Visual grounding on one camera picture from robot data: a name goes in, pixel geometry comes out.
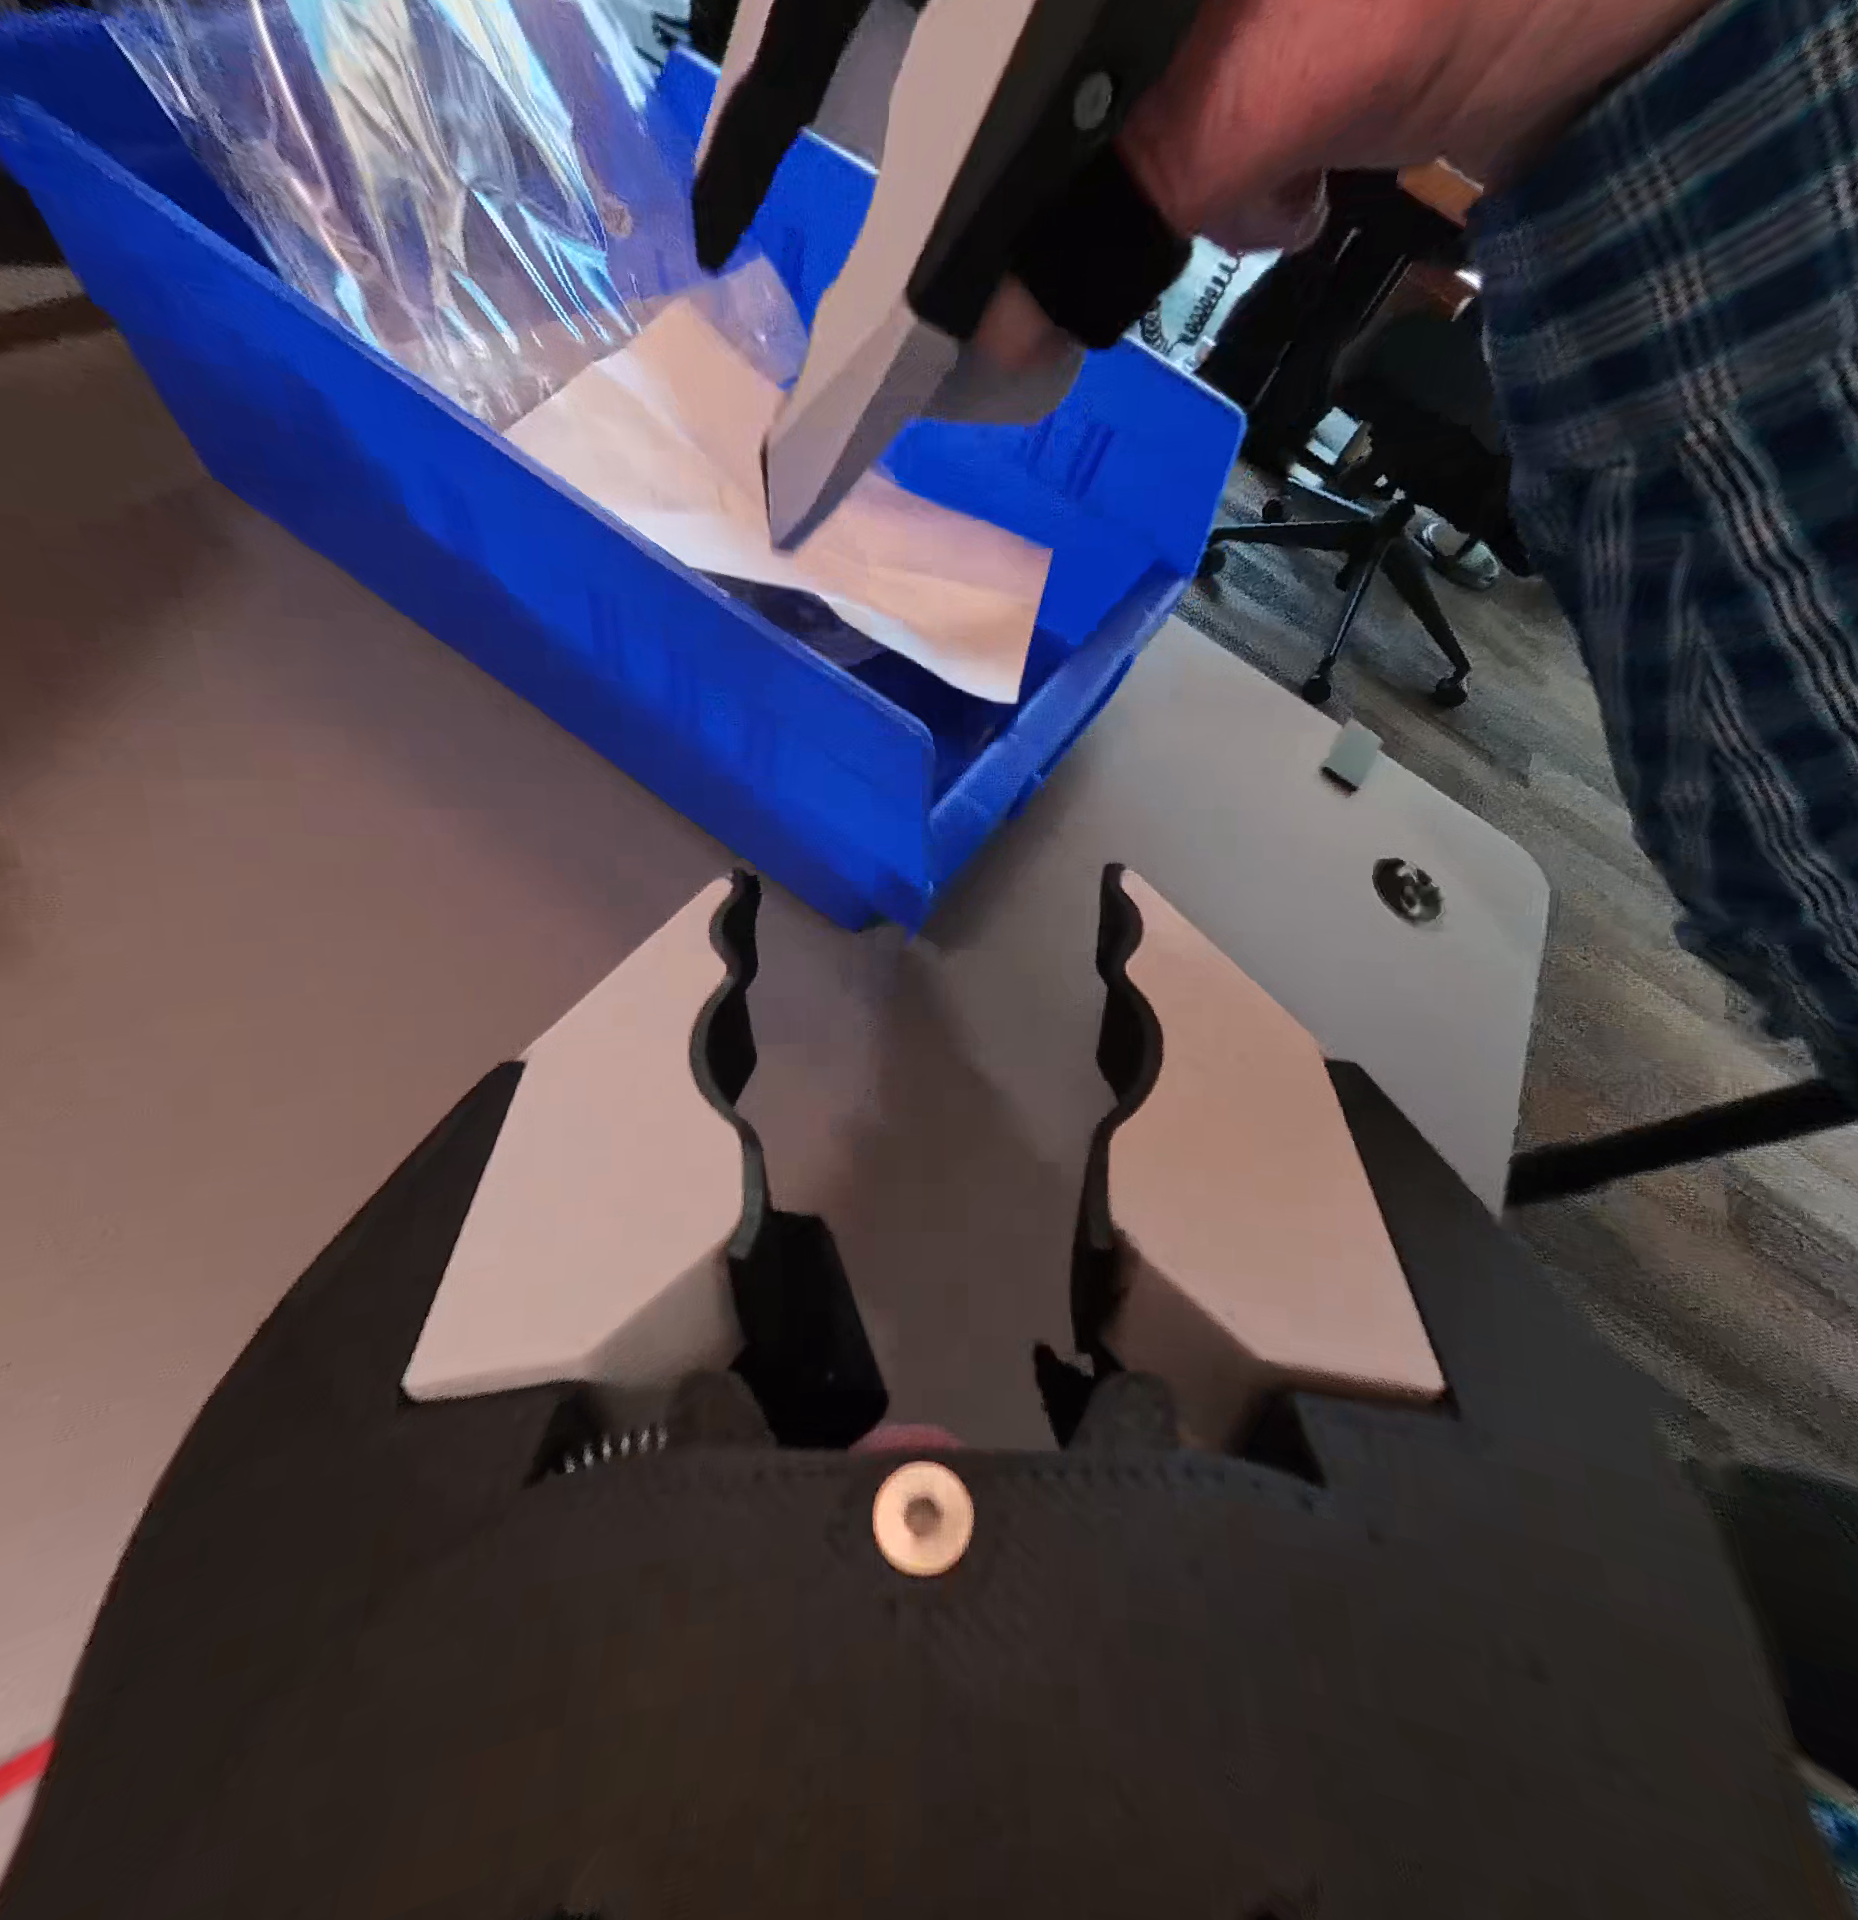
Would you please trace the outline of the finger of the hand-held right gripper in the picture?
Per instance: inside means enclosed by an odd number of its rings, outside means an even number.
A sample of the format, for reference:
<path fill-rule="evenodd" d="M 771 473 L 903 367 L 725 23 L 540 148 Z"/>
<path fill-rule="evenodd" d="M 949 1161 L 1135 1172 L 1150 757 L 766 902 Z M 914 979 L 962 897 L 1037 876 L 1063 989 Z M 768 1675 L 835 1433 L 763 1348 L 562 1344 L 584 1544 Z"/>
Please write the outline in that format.
<path fill-rule="evenodd" d="M 1064 346 L 1028 366 L 1007 366 L 977 346 L 962 346 L 941 384 L 941 421 L 973 427 L 1028 427 L 1052 417 L 1073 392 L 1087 350 Z"/>
<path fill-rule="evenodd" d="M 763 446 L 772 543 L 799 550 L 917 419 L 1015 406 L 973 340 L 1028 221 L 1028 5 L 775 5 L 763 104 L 868 158 L 862 225 L 820 294 L 804 369 Z"/>

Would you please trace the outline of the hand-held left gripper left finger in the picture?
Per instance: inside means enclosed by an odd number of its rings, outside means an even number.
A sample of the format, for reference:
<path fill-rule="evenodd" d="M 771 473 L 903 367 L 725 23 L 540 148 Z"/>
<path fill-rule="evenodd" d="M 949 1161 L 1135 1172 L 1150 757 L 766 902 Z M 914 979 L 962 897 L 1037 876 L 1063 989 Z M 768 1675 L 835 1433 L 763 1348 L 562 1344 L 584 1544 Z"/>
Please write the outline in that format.
<path fill-rule="evenodd" d="M 745 1349 L 731 1264 L 766 1209 L 734 1110 L 755 1068 L 761 882 L 709 882 L 520 1057 L 409 1396 L 669 1396 Z"/>

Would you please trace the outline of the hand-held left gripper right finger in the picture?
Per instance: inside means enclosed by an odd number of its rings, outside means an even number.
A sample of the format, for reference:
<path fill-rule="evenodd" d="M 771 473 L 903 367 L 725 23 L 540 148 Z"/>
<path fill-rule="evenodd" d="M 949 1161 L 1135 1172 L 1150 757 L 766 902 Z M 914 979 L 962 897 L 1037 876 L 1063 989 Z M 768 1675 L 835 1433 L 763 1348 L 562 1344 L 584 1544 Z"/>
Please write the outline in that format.
<path fill-rule="evenodd" d="M 1182 1437 L 1247 1437 L 1290 1393 L 1445 1406 L 1317 1037 L 1131 868 L 1101 874 L 1096 968 L 1077 1349 L 1166 1387 Z"/>

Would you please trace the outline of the white paper sheet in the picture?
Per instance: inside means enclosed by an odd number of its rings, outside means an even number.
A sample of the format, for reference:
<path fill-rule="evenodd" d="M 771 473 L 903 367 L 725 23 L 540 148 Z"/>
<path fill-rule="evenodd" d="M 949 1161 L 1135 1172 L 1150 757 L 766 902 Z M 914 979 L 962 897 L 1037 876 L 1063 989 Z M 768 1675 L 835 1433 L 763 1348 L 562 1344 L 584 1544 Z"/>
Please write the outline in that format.
<path fill-rule="evenodd" d="M 1054 552 L 870 472 L 796 552 L 772 544 L 775 384 L 688 302 L 577 371 L 507 441 L 678 565 L 819 599 L 947 687 L 1008 705 Z"/>

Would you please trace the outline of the blue plastic bin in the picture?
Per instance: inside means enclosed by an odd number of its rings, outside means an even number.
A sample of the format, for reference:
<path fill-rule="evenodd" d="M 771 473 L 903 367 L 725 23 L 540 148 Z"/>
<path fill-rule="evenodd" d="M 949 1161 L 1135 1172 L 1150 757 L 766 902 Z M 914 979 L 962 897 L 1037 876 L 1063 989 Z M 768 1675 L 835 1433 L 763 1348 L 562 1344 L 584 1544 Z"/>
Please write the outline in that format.
<path fill-rule="evenodd" d="M 1015 705 L 837 663 L 293 293 L 98 14 L 0 15 L 0 160 L 207 469 L 830 921 L 919 927 L 1193 582 L 1244 415 L 1139 346 L 901 483 L 1054 552 Z"/>

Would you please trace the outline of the large clear plastic bag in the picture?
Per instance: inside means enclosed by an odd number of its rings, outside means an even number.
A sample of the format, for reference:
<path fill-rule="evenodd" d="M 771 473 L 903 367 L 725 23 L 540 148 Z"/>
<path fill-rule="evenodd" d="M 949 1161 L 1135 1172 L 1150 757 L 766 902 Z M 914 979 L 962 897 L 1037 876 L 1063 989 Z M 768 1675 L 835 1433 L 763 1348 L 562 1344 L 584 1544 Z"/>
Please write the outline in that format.
<path fill-rule="evenodd" d="M 775 415 L 794 388 L 794 294 L 750 240 L 700 267 L 690 137 L 611 5 L 159 3 L 104 23 L 275 272 L 504 441 L 674 302 L 775 384 Z M 927 721 L 1013 705 L 804 594 L 698 576 Z"/>

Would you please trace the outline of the person's right hand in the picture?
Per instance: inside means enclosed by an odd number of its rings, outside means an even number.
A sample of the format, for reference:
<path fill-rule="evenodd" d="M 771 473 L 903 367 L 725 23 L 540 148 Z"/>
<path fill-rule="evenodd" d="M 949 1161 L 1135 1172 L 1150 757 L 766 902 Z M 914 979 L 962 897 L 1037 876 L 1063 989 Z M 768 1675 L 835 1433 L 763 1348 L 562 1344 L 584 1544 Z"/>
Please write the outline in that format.
<path fill-rule="evenodd" d="M 1445 162 L 1515 179 L 1709 3 L 1205 5 L 1118 146 L 1158 212 L 1230 253 L 1292 250 L 1326 178 Z"/>

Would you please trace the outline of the black office chair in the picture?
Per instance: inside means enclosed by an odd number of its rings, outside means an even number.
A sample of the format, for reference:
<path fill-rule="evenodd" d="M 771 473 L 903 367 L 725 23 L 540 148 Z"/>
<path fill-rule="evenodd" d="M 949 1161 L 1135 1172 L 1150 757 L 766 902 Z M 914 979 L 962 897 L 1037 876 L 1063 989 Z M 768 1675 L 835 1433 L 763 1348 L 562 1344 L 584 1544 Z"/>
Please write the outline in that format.
<path fill-rule="evenodd" d="M 1471 658 L 1435 597 L 1440 565 L 1417 540 L 1418 516 L 1442 519 L 1460 535 L 1462 553 L 1483 550 L 1509 574 L 1534 574 L 1511 507 L 1514 463 L 1483 303 L 1454 314 L 1405 311 L 1371 324 L 1330 375 L 1328 409 L 1357 426 L 1357 452 L 1335 463 L 1317 461 L 1308 448 L 1287 456 L 1254 520 L 1210 530 L 1198 582 L 1214 584 L 1234 552 L 1333 558 L 1340 617 L 1300 683 L 1300 698 L 1326 708 L 1357 616 L 1386 580 L 1448 663 L 1430 701 L 1462 708 Z"/>

